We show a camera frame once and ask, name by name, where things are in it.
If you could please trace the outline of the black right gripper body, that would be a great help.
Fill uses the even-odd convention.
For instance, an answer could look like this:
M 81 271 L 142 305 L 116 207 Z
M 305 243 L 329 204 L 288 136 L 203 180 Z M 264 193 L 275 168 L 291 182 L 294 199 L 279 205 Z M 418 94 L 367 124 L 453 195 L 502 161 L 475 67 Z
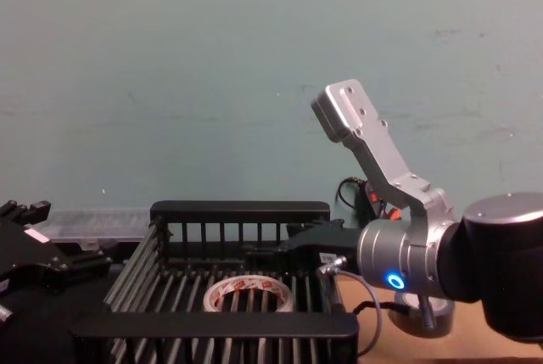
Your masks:
M 358 273 L 356 249 L 361 230 L 343 226 L 342 220 L 312 221 L 305 230 L 277 246 L 278 265 L 285 271 L 314 272 L 340 256 L 346 258 L 347 272 Z

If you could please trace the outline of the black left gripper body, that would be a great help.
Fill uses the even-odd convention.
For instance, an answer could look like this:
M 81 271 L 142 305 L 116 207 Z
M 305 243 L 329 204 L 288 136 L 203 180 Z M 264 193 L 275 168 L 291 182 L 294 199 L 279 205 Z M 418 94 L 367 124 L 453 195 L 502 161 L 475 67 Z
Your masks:
M 1 294 L 30 286 L 67 286 L 68 259 L 33 228 L 1 219 Z

